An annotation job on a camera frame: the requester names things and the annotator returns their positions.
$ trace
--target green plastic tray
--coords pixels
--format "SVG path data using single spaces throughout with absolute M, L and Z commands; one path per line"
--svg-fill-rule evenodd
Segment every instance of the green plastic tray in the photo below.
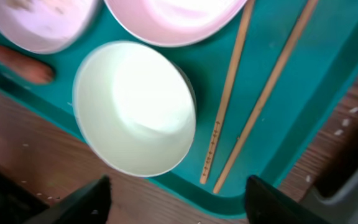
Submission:
M 329 116 L 358 74 L 358 0 L 320 0 L 282 76 L 259 116 L 226 183 L 213 186 L 262 91 L 306 0 L 257 0 L 223 131 L 206 185 L 200 175 L 214 126 L 240 16 L 198 44 L 153 47 L 187 74 L 197 98 L 197 131 L 183 162 L 149 179 L 194 207 L 220 218 L 243 218 L 246 179 L 257 174 L 274 186 Z M 87 33 L 68 49 L 34 55 L 0 34 L 0 44 L 50 64 L 51 85 L 35 86 L 0 64 L 0 90 L 45 119 L 84 140 L 71 107 L 76 69 L 94 48 L 114 40 L 139 42 L 103 6 Z

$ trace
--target wooden table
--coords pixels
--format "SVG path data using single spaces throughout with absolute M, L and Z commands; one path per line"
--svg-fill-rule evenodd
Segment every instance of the wooden table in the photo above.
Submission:
M 349 112 L 355 107 L 358 81 L 296 163 L 280 186 L 281 191 L 294 200 L 302 198 L 321 171 L 344 149 L 346 139 L 358 132 L 358 112 Z M 344 119 L 348 119 L 348 126 L 342 125 Z M 2 94 L 0 172 L 50 204 L 102 174 L 109 174 L 114 200 L 109 222 L 114 224 L 246 222 L 205 215 L 147 180 L 110 169 L 86 144 Z

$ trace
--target chopstick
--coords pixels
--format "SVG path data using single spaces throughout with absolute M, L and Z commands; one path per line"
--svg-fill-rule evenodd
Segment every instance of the chopstick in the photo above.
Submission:
M 306 6 L 301 13 L 301 16 L 298 19 L 298 22 L 296 23 L 295 27 L 292 30 L 292 33 L 290 37 L 287 40 L 287 43 L 284 46 L 284 49 L 281 52 L 281 55 L 279 56 L 276 65 L 272 71 L 272 74 L 270 75 L 269 79 L 267 80 L 267 83 L 265 85 L 265 88 L 263 89 L 262 93 L 260 94 L 260 97 L 258 101 L 256 102 L 256 105 L 254 109 L 252 110 L 251 115 L 249 116 L 248 122 L 244 129 L 242 130 L 242 133 L 240 135 L 239 140 L 237 141 L 236 145 L 234 146 L 234 149 L 229 157 L 229 160 L 226 162 L 226 165 L 224 166 L 224 169 L 216 182 L 216 185 L 213 189 L 213 192 L 217 194 L 222 186 L 224 181 L 226 180 L 227 175 L 229 174 L 231 167 L 234 164 L 234 161 L 236 161 L 237 156 L 241 152 L 241 149 L 245 143 L 245 141 L 248 138 L 249 133 L 251 132 L 252 128 L 254 127 L 254 124 L 262 111 L 266 101 L 268 100 L 278 78 L 280 77 L 285 64 L 288 62 L 288 59 L 290 58 L 290 55 L 292 53 L 292 50 L 295 48 L 296 43 L 298 42 L 298 39 L 300 38 L 303 30 L 305 29 L 307 23 L 310 20 L 311 15 L 313 14 L 314 9 L 316 8 L 316 5 L 318 3 L 318 0 L 309 0 L 306 3 Z
M 231 91 L 233 89 L 234 79 L 236 78 L 237 68 L 239 66 L 242 49 L 246 40 L 249 21 L 254 8 L 255 0 L 248 0 L 244 6 L 244 12 L 242 13 L 239 31 L 236 37 L 236 43 L 234 44 L 233 53 L 230 60 L 229 70 L 227 71 L 226 81 L 224 83 L 223 94 L 221 98 L 221 104 L 219 105 L 218 114 L 216 115 L 214 130 L 211 136 L 211 142 L 209 143 L 208 153 L 203 166 L 203 172 L 201 173 L 200 183 L 205 184 L 209 170 L 211 169 L 212 160 L 215 154 L 216 145 L 221 135 L 221 129 L 226 114 L 227 105 L 229 104 Z

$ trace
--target bowl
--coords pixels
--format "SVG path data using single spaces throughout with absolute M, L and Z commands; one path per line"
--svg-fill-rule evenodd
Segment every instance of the bowl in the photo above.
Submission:
M 247 0 L 104 0 L 132 35 L 161 47 L 199 42 L 223 28 Z
M 110 167 L 137 177 L 172 170 L 195 135 L 188 79 L 163 55 L 134 42 L 104 44 L 84 59 L 73 106 L 92 150 Z
M 99 0 L 3 0 L 0 33 L 29 52 L 59 52 L 83 33 L 99 3 Z

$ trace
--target gray metal object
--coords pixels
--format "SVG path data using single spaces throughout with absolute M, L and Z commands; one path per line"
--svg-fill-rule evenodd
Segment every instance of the gray metal object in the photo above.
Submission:
M 332 197 L 313 187 L 301 205 L 332 224 L 358 223 L 358 169 Z

